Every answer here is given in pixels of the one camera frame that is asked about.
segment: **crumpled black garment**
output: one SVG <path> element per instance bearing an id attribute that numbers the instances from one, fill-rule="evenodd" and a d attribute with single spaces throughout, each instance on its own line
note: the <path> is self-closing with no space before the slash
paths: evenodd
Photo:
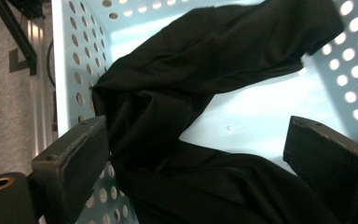
<path id="1" fill-rule="evenodd" d="M 331 0 L 198 8 L 114 62 L 93 100 L 140 223 L 338 223 L 272 162 L 178 138 L 214 94 L 298 71 L 342 30 Z"/>

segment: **black cloth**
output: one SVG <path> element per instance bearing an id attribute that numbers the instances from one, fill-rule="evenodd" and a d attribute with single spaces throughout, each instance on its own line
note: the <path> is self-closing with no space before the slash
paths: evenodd
<path id="1" fill-rule="evenodd" d="M 114 62 L 92 94 L 140 223 L 338 223 L 272 162 L 178 138 L 214 94 L 298 71 L 342 30 L 331 0 L 198 8 Z"/>

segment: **white laundry basket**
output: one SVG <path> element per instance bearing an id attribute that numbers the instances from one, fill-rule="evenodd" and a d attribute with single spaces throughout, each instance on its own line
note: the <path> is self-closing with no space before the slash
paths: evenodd
<path id="1" fill-rule="evenodd" d="M 195 7 L 255 0 L 52 1 L 59 134 L 94 117 L 90 87 L 117 58 Z M 258 154 L 290 171 L 282 151 L 290 116 L 314 119 L 358 142 L 358 1 L 336 0 L 345 32 L 306 68 L 216 95 L 181 139 L 228 152 Z M 78 223 L 137 223 L 131 200 L 107 164 Z"/>

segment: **white plastic basket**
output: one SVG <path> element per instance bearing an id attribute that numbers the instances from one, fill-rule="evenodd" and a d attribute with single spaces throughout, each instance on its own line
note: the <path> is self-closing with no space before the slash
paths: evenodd
<path id="1" fill-rule="evenodd" d="M 243 0 L 52 1 L 59 134 L 94 117 L 90 86 L 117 58 L 195 7 L 258 4 Z M 258 154 L 290 171 L 282 150 L 290 116 L 318 120 L 358 142 L 358 1 L 336 0 L 345 32 L 306 68 L 216 95 L 181 139 Z M 137 223 L 131 201 L 107 164 L 78 223 Z"/>

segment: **gray floor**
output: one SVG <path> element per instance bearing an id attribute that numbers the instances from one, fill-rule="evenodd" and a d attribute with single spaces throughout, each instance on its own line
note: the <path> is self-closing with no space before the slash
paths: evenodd
<path id="1" fill-rule="evenodd" d="M 13 10 L 22 26 L 26 19 Z M 52 38 L 51 15 L 47 15 L 46 45 Z M 32 108 L 30 100 L 29 69 L 9 73 L 11 50 L 18 46 L 0 19 L 0 174 L 7 172 L 31 172 L 32 149 Z"/>

